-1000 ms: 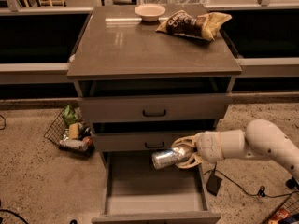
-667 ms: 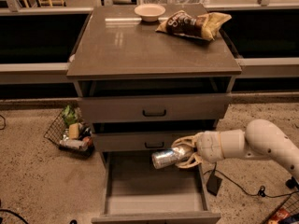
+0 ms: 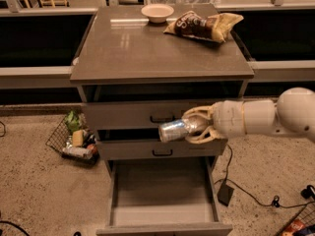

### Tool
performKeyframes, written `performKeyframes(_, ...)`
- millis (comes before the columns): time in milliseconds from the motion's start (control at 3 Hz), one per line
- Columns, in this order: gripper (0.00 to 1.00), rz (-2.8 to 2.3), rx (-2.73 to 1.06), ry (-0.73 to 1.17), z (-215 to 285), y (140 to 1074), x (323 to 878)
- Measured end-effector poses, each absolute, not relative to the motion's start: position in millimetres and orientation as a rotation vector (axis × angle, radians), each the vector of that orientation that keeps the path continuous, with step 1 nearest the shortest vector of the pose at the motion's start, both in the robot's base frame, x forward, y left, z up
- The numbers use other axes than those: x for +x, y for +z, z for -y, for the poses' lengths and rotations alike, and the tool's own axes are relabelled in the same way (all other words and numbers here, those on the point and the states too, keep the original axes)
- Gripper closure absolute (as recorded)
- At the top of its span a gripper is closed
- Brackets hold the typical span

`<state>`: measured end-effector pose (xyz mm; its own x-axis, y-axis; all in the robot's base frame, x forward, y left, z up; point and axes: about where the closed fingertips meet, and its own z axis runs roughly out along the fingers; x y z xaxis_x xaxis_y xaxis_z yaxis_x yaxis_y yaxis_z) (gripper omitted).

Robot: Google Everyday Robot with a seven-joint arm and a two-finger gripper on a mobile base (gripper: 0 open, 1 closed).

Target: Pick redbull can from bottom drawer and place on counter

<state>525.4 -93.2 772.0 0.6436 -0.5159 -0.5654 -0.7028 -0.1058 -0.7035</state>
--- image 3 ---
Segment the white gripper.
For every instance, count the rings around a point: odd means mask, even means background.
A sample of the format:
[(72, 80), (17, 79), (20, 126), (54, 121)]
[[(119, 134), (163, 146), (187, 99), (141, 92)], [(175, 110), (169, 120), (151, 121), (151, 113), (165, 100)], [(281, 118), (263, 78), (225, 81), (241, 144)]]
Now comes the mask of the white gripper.
[(207, 127), (200, 135), (188, 135), (185, 140), (194, 145), (209, 143), (213, 140), (230, 139), (245, 135), (242, 101), (220, 101), (213, 106), (198, 106), (187, 110), (183, 118), (199, 116), (206, 120), (213, 118), (214, 127)]

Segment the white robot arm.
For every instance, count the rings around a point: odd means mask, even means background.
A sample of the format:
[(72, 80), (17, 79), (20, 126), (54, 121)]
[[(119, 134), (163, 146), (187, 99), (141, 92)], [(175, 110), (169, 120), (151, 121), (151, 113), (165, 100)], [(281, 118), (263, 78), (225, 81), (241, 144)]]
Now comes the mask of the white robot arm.
[(183, 119), (196, 118), (201, 132), (190, 131), (186, 140), (204, 144), (215, 139), (245, 135), (301, 137), (315, 142), (315, 92), (290, 88), (276, 102), (270, 99), (219, 101), (187, 110)]

